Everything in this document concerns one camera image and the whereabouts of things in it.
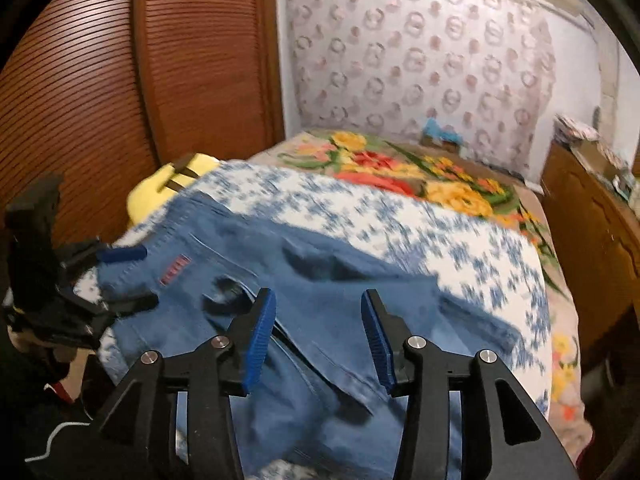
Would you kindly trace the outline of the yellow plush toy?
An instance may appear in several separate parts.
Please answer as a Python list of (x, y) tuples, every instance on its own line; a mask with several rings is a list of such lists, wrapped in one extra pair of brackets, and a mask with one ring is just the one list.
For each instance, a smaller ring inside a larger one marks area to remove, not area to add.
[(139, 182), (127, 197), (129, 226), (136, 226), (176, 194), (220, 165), (216, 157), (190, 153), (161, 166)]

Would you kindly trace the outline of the cardboard box blue items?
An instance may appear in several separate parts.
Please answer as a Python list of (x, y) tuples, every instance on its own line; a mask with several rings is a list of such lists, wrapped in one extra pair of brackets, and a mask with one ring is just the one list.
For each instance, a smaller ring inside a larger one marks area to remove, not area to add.
[(463, 139), (454, 129), (441, 127), (434, 117), (430, 117), (422, 129), (420, 144), (427, 148), (440, 148), (449, 153), (459, 154)]

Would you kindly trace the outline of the floral pink blanket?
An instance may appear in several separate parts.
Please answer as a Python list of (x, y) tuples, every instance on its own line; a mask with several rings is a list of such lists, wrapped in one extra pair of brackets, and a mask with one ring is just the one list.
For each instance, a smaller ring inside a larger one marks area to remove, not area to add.
[(513, 178), (437, 148), (348, 131), (302, 132), (255, 164), (424, 200), (384, 218), (387, 257), (516, 326), (516, 374), (572, 460), (592, 439), (580, 397), (578, 314), (542, 206)]

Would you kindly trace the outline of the blue denim pants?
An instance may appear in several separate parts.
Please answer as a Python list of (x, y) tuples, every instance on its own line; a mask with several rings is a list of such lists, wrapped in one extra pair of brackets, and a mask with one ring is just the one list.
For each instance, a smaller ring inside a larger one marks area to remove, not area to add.
[(155, 292), (153, 310), (113, 332), (126, 361), (190, 352), (226, 330), (263, 289), (276, 322), (257, 386), (231, 402), (242, 467), (275, 460), (342, 478), (393, 474), (406, 404), (378, 381), (360, 299), (376, 290), (410, 330), (442, 350), (508, 358), (520, 333), (476, 304), (321, 234), (234, 214), (198, 193), (174, 200), (137, 262), (100, 266), (105, 298)]

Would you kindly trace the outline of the circle patterned sheer curtain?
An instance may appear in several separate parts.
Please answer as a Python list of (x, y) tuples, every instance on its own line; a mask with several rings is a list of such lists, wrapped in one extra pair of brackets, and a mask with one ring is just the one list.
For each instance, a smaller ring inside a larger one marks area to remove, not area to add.
[(473, 157), (529, 176), (555, 83), (533, 0), (286, 0), (306, 128), (418, 142), (429, 122)]

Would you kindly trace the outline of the wooden sideboard cabinet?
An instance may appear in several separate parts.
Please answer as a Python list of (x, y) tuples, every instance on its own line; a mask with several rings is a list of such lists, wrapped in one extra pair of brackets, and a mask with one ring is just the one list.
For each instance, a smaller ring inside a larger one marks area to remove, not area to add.
[(582, 356), (639, 307), (639, 222), (568, 148), (553, 142), (540, 180), (556, 254), (578, 313)]

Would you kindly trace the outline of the brown louvered wardrobe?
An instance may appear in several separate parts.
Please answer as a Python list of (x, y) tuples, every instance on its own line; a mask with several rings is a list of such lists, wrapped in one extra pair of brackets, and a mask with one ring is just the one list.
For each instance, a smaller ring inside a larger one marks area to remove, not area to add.
[(276, 0), (1, 0), (1, 198), (62, 174), (59, 243), (119, 237), (163, 164), (283, 137)]

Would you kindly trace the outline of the cardboard box on cabinet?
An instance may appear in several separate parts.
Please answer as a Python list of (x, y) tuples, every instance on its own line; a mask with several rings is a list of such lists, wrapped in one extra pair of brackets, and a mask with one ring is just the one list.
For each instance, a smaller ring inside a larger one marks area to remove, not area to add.
[(574, 144), (570, 150), (582, 166), (596, 176), (612, 181), (626, 169), (626, 162), (598, 141), (582, 141)]

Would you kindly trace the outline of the blue floral white bedspread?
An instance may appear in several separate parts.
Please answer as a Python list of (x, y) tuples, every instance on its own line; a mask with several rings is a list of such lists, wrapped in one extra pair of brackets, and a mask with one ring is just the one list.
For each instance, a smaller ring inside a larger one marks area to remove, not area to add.
[(414, 334), (446, 352), (490, 349), (541, 413), (550, 321), (535, 249), (498, 224), (320, 174), (222, 162), (124, 237), (148, 252), (101, 264), (88, 299), (142, 289), (157, 306), (121, 318), (98, 356), (121, 380), (143, 352), (188, 353), (226, 330), (263, 288), (276, 322), (256, 387), (231, 402), (247, 474), (285, 466), (388, 479), (407, 403), (378, 381), (360, 315), (375, 289)]

